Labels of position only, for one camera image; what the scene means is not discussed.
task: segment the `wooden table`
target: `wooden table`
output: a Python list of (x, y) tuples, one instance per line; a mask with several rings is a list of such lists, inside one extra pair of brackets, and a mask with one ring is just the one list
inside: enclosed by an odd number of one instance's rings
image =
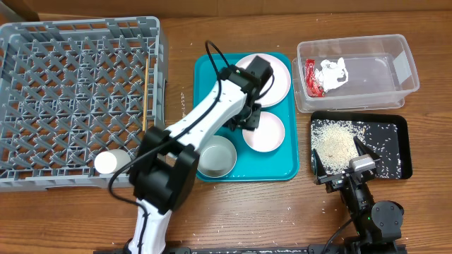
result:
[[(421, 82), (397, 110), (410, 129), (414, 175), (372, 181), (375, 200), (405, 207), (403, 237), (410, 253), (452, 249), (452, 12), (350, 13), (245, 18), (163, 19), (169, 40), (167, 125), (191, 110), (194, 64), (210, 39), (224, 52), (282, 52), (298, 43), (337, 37), (402, 34)], [(315, 186), (309, 171), (308, 121), (297, 113), (300, 170), (291, 181), (203, 183), (169, 223), (172, 246), (306, 246), (325, 243), (349, 218), (339, 193)], [(131, 188), (119, 189), (132, 197)], [(91, 253), (122, 247), (133, 236), (137, 209), (106, 190), (73, 188), (0, 194), (0, 253)], [(352, 235), (350, 228), (338, 237)]]

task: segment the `wooden surface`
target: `wooden surface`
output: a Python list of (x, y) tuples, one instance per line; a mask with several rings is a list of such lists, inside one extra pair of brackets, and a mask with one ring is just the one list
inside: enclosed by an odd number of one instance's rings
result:
[[(282, 52), (299, 42), (362, 35), (404, 35), (421, 82), (397, 110), (409, 125), (414, 175), (372, 181), (375, 200), (405, 207), (399, 243), (410, 253), (450, 253), (452, 243), (452, 12), (355, 13), (249, 18), (163, 19), (169, 40), (167, 125), (190, 111), (194, 64), (210, 39), (224, 52)], [(315, 186), (307, 142), (310, 114), (297, 114), (300, 170), (272, 183), (203, 183), (169, 223), (172, 246), (306, 246), (324, 243), (349, 217), (338, 193)], [(131, 188), (120, 189), (131, 197)], [(97, 188), (0, 194), (0, 253), (92, 253), (122, 247), (137, 210)], [(350, 227), (338, 237), (353, 234)]]
[(3, 0), (29, 21), (97, 17), (225, 17), (372, 11), (452, 11), (451, 0)]

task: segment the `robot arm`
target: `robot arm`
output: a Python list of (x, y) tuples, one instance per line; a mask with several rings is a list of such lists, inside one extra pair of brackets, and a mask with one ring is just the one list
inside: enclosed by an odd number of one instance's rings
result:
[[(255, 104), (262, 87), (273, 75), (270, 63), (256, 57), (246, 70), (230, 66), (222, 69), (222, 91), (220, 100), (197, 125), (183, 135), (160, 155), (172, 155), (177, 158), (174, 166), (168, 165), (157, 155), (148, 161), (134, 164), (129, 171), (129, 181), (134, 186), (133, 194), (137, 202), (148, 211), (148, 220), (144, 225), (143, 210), (138, 209), (138, 219), (134, 237), (128, 244), (128, 253), (139, 252), (140, 235), (143, 234), (142, 254), (160, 254), (165, 249), (165, 234), (173, 210), (186, 199), (194, 183), (199, 154), (206, 141), (221, 126), (234, 130), (258, 127), (260, 105)], [(138, 156), (166, 143), (200, 118), (218, 96), (219, 84), (214, 85), (209, 95), (181, 121), (161, 131), (151, 127), (145, 134), (138, 149)]]

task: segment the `wooden stick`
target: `wooden stick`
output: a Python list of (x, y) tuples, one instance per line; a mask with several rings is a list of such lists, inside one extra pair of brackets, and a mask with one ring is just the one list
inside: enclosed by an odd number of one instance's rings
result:
[(146, 59), (146, 72), (144, 80), (144, 98), (143, 98), (143, 131), (148, 129), (148, 81), (149, 81), (149, 60)]

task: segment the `clear plastic container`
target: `clear plastic container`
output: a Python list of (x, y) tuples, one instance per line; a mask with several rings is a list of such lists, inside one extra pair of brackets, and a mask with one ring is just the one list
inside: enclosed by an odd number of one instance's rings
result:
[[(370, 110), (402, 107), (404, 97), (419, 89), (415, 61), (402, 35), (377, 35), (301, 42), (292, 62), (295, 100), (301, 112)], [(343, 57), (348, 82), (325, 97), (310, 97), (304, 77), (307, 59), (321, 70), (324, 59)]]

